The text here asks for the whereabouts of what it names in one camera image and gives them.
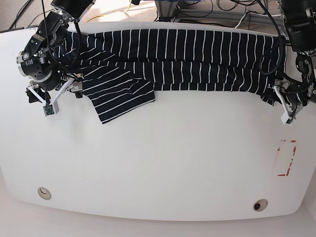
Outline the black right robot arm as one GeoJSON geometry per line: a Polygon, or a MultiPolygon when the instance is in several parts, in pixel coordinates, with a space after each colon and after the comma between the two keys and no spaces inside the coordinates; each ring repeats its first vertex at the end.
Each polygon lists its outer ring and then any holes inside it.
{"type": "Polygon", "coordinates": [[[76,75],[73,68],[79,60],[83,42],[79,21],[94,5],[93,0],[54,0],[52,10],[44,14],[44,19],[31,37],[25,49],[19,53],[16,63],[21,75],[29,77],[26,94],[29,103],[40,102],[45,108],[52,108],[54,102],[49,91],[59,93],[70,91],[77,98],[82,97],[83,77],[76,75]],[[73,22],[79,37],[75,58],[64,66],[53,50],[66,41],[69,23],[73,22]]]}

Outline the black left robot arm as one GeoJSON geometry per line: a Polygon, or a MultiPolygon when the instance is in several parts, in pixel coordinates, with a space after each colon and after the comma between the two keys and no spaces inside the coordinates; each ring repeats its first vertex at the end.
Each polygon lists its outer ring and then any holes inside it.
{"type": "Polygon", "coordinates": [[[316,2],[278,0],[277,4],[287,40],[281,40],[276,48],[284,52],[287,46],[291,47],[297,53],[295,67],[301,73],[298,81],[278,68],[279,78],[273,82],[273,90],[284,109],[281,120],[292,124],[305,106],[316,102],[316,2]]]}

